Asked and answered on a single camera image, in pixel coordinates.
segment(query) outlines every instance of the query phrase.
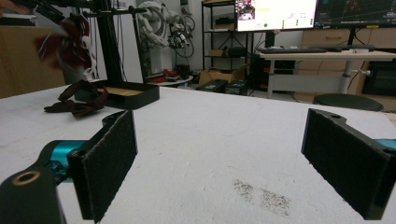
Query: white desk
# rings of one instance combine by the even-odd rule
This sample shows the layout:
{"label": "white desk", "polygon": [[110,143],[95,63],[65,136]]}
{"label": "white desk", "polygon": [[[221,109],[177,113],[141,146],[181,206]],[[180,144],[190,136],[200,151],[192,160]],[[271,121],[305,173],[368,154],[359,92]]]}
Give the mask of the white desk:
{"label": "white desk", "polygon": [[[268,98],[273,91],[318,91],[347,93],[350,80],[352,63],[354,61],[392,61],[396,54],[381,51],[368,53],[291,53],[291,54],[261,54],[261,58],[271,61],[268,78]],[[333,76],[290,76],[275,75],[275,61],[346,61],[344,74],[340,77]]]}
{"label": "white desk", "polygon": [[[102,118],[119,111],[106,107],[82,119],[44,113],[63,90],[0,100],[1,182],[31,165],[48,142],[89,139]],[[139,153],[103,224],[396,223],[396,190],[381,221],[364,221],[301,153],[308,107],[344,116],[372,138],[396,138],[383,114],[164,87],[160,92],[159,101],[134,112]],[[81,220],[72,184],[62,183],[58,192],[69,224],[92,223]]]}

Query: brown leather strap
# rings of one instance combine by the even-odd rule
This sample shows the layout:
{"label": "brown leather strap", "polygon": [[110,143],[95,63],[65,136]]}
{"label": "brown leather strap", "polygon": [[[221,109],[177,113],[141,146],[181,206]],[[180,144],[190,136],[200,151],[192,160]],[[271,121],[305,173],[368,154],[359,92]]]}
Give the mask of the brown leather strap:
{"label": "brown leather strap", "polygon": [[[69,100],[78,90],[89,89],[96,94],[96,98],[93,101],[87,103],[75,103]],[[100,110],[104,107],[104,102],[108,96],[107,89],[104,85],[95,82],[89,82],[86,80],[80,80],[64,90],[61,93],[58,100],[61,102],[56,103],[52,106],[44,107],[44,111],[48,113],[61,113],[61,112],[71,112],[75,118],[87,115],[95,110]]]}

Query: person's hand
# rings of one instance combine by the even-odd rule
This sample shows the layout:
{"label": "person's hand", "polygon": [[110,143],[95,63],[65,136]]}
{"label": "person's hand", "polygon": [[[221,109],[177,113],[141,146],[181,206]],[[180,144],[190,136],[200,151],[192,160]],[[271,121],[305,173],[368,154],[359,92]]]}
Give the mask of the person's hand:
{"label": "person's hand", "polygon": [[11,9],[20,14],[27,14],[29,12],[29,8],[15,4],[11,2],[11,0],[0,0],[0,18],[3,17],[5,8]]}

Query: keyboard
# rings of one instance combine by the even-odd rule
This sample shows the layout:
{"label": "keyboard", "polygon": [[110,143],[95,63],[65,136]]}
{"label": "keyboard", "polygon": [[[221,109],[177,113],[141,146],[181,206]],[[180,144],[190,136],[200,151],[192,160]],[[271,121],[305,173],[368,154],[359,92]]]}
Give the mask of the keyboard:
{"label": "keyboard", "polygon": [[263,54],[287,54],[287,53],[325,53],[326,49],[257,49],[260,53]]}
{"label": "keyboard", "polygon": [[368,49],[370,52],[375,50],[374,45],[313,45],[309,49],[326,49],[329,52],[341,52],[349,49]]}

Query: black tray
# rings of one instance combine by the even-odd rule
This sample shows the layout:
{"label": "black tray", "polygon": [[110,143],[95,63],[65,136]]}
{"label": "black tray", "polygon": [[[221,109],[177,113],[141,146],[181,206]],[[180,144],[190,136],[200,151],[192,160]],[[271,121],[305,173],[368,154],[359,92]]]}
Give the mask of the black tray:
{"label": "black tray", "polygon": [[[108,90],[108,96],[105,101],[106,106],[119,109],[138,109],[160,99],[160,88],[155,85],[133,82],[111,82],[108,80],[101,80],[95,83],[103,84]],[[112,92],[113,89],[135,91],[135,95],[116,94]],[[94,92],[86,89],[81,89],[75,94],[76,100],[82,102],[92,101],[96,97]]]}

